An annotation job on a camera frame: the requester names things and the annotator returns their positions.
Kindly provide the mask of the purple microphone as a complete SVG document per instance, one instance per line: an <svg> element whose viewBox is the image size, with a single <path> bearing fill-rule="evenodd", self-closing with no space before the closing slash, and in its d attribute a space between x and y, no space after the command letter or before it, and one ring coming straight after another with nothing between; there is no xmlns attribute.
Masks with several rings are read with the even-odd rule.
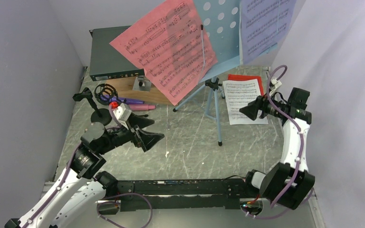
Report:
<svg viewBox="0 0 365 228"><path fill-rule="evenodd" d="M124 97L115 97L113 96L112 98L109 98L109 95L102 95L101 96L101 99L103 101L109 101L109 102L123 102L123 103L126 103L126 104L129 104L129 105L141 105L141 104L144 104L144 101L143 100L139 100L139 99L132 99L132 98L124 98Z"/></svg>

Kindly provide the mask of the light blue music stand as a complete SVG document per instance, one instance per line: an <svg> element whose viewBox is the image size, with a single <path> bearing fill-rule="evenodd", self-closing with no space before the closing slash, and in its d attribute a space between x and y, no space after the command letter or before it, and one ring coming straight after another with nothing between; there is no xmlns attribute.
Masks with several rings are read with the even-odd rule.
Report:
<svg viewBox="0 0 365 228"><path fill-rule="evenodd" d="M194 4L203 20L205 30L209 37L213 50L216 53L218 63L210 68L199 81L203 83L185 100L181 101L174 109L177 112L194 96L205 88L209 88L204 115L216 121L218 145L222 146L220 112L218 95L224 99L224 91L218 82L218 75L243 64L240 40L240 1L239 0L195 0Z"/></svg>

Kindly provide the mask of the white sheet music page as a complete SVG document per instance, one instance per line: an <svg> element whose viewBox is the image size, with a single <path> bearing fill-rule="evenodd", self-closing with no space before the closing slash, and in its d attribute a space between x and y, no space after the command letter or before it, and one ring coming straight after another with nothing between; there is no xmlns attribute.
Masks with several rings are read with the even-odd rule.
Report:
<svg viewBox="0 0 365 228"><path fill-rule="evenodd" d="M266 117L260 119L261 111L258 111L255 120L251 120L239 112L240 108L247 106L248 103L254 101L257 96L261 95L260 85L257 79L247 81L226 80L223 82L223 88L230 125L269 123Z"/></svg>

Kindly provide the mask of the red sheet music papers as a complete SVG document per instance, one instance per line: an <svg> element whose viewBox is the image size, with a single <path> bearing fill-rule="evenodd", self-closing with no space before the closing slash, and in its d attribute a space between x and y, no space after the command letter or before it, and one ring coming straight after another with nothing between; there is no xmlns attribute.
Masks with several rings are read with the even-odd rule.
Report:
<svg viewBox="0 0 365 228"><path fill-rule="evenodd" d="M264 89L263 89L262 80L261 80L260 76L246 76L246 75L228 74L227 80L230 80L230 81L257 80L257 82L259 84L260 93L261 93L261 95L264 95Z"/></svg>

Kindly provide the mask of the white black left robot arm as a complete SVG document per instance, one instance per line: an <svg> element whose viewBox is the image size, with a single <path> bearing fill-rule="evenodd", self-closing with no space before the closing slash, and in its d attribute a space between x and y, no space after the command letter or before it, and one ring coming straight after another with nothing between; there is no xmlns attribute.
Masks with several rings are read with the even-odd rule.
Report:
<svg viewBox="0 0 365 228"><path fill-rule="evenodd" d="M154 120L135 114L130 114L118 128L91 123L57 181L26 214L9 219L5 227L64 228L89 203L114 198L118 180L100 171L106 162L103 155L128 142L144 152L150 150L164 138L162 133L143 130L152 124Z"/></svg>

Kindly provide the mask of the pink microphone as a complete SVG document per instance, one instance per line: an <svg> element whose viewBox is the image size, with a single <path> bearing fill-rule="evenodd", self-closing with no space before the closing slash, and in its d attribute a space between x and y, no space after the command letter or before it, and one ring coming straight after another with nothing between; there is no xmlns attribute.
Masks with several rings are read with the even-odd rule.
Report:
<svg viewBox="0 0 365 228"><path fill-rule="evenodd" d="M130 104L129 107L132 111L149 111L154 110L156 108L155 105L148 104Z"/></svg>

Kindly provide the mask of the pink sheet music page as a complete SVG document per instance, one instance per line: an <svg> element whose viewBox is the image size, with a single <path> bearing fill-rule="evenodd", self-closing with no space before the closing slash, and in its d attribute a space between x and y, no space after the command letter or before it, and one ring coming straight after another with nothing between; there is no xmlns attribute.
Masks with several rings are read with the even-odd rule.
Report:
<svg viewBox="0 0 365 228"><path fill-rule="evenodd" d="M166 0L110 45L173 104L192 91L218 62L192 0Z"/></svg>

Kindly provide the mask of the black tripod mic stand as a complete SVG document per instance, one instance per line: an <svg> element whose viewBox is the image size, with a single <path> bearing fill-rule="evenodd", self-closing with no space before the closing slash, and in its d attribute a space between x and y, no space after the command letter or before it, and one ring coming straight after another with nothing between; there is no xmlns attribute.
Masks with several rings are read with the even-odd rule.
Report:
<svg viewBox="0 0 365 228"><path fill-rule="evenodd" d="M110 84L98 84L94 89L95 99L102 105L121 103L116 89Z"/></svg>

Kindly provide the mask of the black round-base mic stand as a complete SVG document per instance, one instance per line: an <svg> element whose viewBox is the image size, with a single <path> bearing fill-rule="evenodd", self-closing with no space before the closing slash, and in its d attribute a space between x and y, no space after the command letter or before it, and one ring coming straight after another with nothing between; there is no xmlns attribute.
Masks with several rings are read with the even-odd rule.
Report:
<svg viewBox="0 0 365 228"><path fill-rule="evenodd" d="M88 87L85 87L82 92L74 94L72 98L75 102L80 102L83 99L88 101L90 107L94 110L90 116L91 123L98 122L106 126L112 121L112 117L107 109L99 109L97 107L97 104L93 100L92 92Z"/></svg>

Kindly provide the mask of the lavender sheet music page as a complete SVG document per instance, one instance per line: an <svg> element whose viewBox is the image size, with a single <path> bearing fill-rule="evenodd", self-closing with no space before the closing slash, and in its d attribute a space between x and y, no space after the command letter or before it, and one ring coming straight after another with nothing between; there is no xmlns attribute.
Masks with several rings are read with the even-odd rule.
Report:
<svg viewBox="0 0 365 228"><path fill-rule="evenodd" d="M242 0L240 40L242 63L249 64L269 51L288 33L295 0Z"/></svg>

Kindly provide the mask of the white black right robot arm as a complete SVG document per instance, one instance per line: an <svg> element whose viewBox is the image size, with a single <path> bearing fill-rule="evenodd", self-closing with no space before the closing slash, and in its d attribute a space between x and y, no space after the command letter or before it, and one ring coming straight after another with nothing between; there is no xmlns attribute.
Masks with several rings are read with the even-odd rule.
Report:
<svg viewBox="0 0 365 228"><path fill-rule="evenodd" d="M309 96L309 91L294 87L286 101L263 95L239 109L251 120L267 115L280 119L284 137L280 161L268 173L252 170L246 175L243 192L248 197L259 193L272 206L279 204L295 210L310 193L315 176L309 173L306 160L312 123L312 114L306 110Z"/></svg>

